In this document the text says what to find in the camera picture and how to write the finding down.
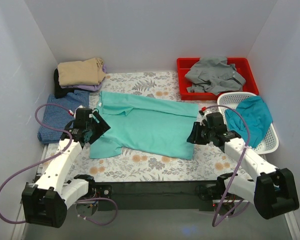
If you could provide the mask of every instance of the white laundry basket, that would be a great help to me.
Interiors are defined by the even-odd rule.
[[[256,95],[251,92],[245,92],[245,91],[228,92],[219,96],[217,100],[217,104],[226,105],[230,108],[235,109],[237,108],[240,102],[242,102],[243,100],[251,96],[256,96]],[[219,107],[219,112],[222,114],[225,123],[227,123],[225,117],[226,110],[227,109],[225,107]],[[271,123],[269,130],[266,133],[264,139],[253,150],[259,155],[269,154],[277,150],[278,146],[279,146],[278,136],[276,134],[274,125]]]

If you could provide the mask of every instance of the beige folded cloth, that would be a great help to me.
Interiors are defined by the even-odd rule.
[[[98,85],[105,78],[104,61],[91,58],[86,61],[61,62],[58,65],[60,86]]]

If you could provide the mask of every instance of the floral tablecloth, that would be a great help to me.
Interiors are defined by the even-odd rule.
[[[108,74],[100,91],[191,102],[198,104],[200,108],[216,103],[215,101],[182,101],[176,72]],[[98,101],[99,91],[91,93],[89,107],[96,107]],[[45,156],[52,156],[57,148],[57,143],[49,144]],[[122,148],[121,155],[115,157],[90,159],[89,155],[90,146],[86,145],[75,159],[66,180],[71,180],[77,174],[92,175],[97,182],[215,180],[221,174],[233,172],[237,165],[236,161],[212,144],[196,145],[192,160],[161,156],[129,148]],[[46,162],[40,166],[39,170],[43,173],[48,165],[49,163]],[[239,169],[238,174],[250,178],[242,168]]]

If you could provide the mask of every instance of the red tray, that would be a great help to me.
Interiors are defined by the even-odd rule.
[[[179,90],[182,100],[217,100],[219,95],[214,95],[210,92],[188,92],[187,87],[192,85],[192,82],[186,79],[185,75],[189,72],[190,68],[200,60],[200,58],[178,58],[176,60]],[[256,85],[254,76],[249,66],[249,62],[244,57],[229,57],[228,64],[235,64],[236,71],[245,78],[246,83],[243,85],[244,92],[254,93],[259,95],[258,87]]]

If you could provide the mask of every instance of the teal shirt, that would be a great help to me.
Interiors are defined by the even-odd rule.
[[[122,147],[192,159],[194,145],[187,138],[197,104],[102,91],[97,108],[111,129],[91,145],[92,159],[120,155]]]

